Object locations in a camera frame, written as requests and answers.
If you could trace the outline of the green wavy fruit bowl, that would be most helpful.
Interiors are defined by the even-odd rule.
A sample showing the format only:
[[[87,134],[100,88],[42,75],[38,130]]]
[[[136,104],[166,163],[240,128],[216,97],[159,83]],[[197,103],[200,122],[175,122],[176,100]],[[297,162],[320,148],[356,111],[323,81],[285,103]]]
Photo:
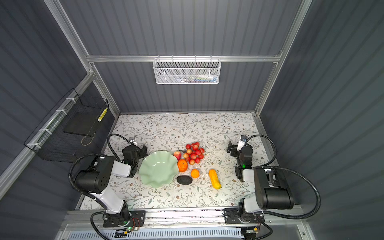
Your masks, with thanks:
[[[177,158],[166,151],[148,155],[143,159],[139,169],[142,183],[154,189],[169,185],[179,172],[177,163]]]

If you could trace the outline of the yellow fake squash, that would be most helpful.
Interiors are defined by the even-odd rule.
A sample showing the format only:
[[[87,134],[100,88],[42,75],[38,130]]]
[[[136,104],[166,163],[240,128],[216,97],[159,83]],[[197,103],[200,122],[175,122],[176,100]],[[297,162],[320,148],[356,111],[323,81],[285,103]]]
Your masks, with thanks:
[[[219,189],[222,188],[216,170],[210,169],[209,170],[209,177],[210,177],[210,180],[211,180],[212,187],[214,189],[219,190]]]

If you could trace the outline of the red yellow fake apple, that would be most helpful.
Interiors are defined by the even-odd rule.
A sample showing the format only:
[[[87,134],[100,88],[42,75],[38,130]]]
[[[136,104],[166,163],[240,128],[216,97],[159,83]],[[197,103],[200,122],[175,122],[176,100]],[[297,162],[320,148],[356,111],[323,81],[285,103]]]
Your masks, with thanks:
[[[177,158],[177,160],[179,161],[181,158],[182,158],[182,152],[180,152],[180,151],[176,151],[176,152],[174,152],[173,153],[173,156],[175,157],[175,158]]]

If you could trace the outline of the red lychee fruit bunch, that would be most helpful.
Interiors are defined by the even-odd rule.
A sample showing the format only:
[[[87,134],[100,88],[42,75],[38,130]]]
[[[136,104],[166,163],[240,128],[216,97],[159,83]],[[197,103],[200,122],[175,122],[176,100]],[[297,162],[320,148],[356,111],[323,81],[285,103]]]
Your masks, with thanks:
[[[200,142],[186,144],[184,149],[177,151],[182,152],[181,159],[185,159],[190,165],[199,164],[205,157],[205,149],[201,146]]]

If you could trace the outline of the small fake orange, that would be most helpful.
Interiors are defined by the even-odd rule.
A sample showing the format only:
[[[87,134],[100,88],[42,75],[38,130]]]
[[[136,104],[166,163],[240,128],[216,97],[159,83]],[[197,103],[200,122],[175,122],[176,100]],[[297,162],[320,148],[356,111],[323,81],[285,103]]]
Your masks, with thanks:
[[[193,169],[193,170],[191,171],[191,177],[192,177],[192,178],[197,179],[199,176],[200,176],[200,172],[199,172],[199,170],[197,170],[197,169]]]

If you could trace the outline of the large fake orange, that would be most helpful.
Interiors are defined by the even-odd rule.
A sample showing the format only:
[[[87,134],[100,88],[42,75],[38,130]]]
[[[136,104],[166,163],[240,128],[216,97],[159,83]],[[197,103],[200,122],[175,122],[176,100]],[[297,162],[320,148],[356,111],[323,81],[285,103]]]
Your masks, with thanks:
[[[184,173],[188,170],[189,163],[185,159],[180,159],[177,163],[180,173]]]

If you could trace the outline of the dark fake avocado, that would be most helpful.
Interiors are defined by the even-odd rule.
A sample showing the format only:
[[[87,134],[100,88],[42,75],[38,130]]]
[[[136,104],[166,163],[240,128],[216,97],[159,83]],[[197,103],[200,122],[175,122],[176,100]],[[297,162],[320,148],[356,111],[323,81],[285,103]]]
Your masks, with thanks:
[[[180,185],[190,185],[192,182],[193,182],[193,178],[190,177],[190,176],[178,176],[177,177],[177,182],[180,184]]]

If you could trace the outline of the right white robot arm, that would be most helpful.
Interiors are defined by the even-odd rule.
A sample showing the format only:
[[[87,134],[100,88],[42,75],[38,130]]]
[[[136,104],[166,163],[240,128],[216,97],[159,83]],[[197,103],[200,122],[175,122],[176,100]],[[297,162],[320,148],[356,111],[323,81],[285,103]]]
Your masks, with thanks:
[[[246,145],[244,141],[237,145],[229,143],[227,153],[236,157],[237,179],[255,187],[254,193],[239,202],[239,216],[261,210],[290,210],[294,207],[294,198],[282,170],[254,167],[253,147]]]

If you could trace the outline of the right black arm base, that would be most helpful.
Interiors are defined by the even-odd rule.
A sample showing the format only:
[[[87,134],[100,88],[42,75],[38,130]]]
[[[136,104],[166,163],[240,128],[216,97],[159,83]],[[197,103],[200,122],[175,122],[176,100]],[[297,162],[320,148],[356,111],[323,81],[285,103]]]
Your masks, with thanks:
[[[262,215],[241,212],[238,208],[225,208],[221,210],[227,225],[236,224],[259,224],[260,220],[265,220]]]

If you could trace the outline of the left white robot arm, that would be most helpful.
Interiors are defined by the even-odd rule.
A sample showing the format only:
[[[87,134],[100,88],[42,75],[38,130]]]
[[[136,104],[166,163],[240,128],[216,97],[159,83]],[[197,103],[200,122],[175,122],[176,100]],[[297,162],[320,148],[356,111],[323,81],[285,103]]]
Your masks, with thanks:
[[[148,156],[146,146],[123,149],[123,160],[104,154],[87,154],[76,159],[69,170],[73,189],[94,200],[108,215],[129,216],[126,202],[111,187],[111,179],[135,176],[139,160]]]

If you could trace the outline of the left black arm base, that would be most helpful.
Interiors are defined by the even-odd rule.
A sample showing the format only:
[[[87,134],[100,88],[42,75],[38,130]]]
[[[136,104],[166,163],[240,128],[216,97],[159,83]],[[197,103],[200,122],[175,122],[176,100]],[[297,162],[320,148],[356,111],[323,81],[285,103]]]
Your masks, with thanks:
[[[130,211],[128,216],[123,214],[103,214],[104,228],[138,228],[144,225],[146,211]]]

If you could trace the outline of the yellow tube in basket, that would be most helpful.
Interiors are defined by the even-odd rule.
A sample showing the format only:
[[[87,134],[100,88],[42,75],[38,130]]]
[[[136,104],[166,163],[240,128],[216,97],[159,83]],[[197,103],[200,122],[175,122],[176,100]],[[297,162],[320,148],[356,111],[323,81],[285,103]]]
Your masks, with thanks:
[[[101,112],[101,114],[99,115],[97,121],[98,121],[98,122],[101,122],[101,121],[103,120],[103,118],[104,118],[104,116],[106,115],[107,112],[108,112],[108,108],[105,108],[105,109]]]

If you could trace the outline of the white vented panel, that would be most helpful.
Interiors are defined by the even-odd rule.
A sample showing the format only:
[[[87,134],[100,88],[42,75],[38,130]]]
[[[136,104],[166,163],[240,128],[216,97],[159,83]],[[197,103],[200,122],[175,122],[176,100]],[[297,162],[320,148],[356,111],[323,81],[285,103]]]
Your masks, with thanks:
[[[227,227],[140,229],[130,233],[123,230],[102,230],[101,233],[109,240],[242,239],[244,237],[240,229]]]

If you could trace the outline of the tubes in white basket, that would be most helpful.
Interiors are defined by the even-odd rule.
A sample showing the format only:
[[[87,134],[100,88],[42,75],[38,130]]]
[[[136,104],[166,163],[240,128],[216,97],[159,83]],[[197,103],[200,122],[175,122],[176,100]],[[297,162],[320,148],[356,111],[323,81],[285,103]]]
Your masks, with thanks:
[[[218,83],[217,75],[193,75],[180,79],[183,83]]]

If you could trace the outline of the aluminium mounting rail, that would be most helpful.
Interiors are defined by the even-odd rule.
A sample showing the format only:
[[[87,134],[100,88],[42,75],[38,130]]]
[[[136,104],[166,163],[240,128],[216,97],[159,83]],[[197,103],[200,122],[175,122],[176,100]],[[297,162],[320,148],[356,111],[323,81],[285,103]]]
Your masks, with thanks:
[[[59,230],[92,230],[91,214],[98,210],[68,211]],[[140,230],[162,228],[251,227],[256,223],[226,224],[222,207],[144,209]]]

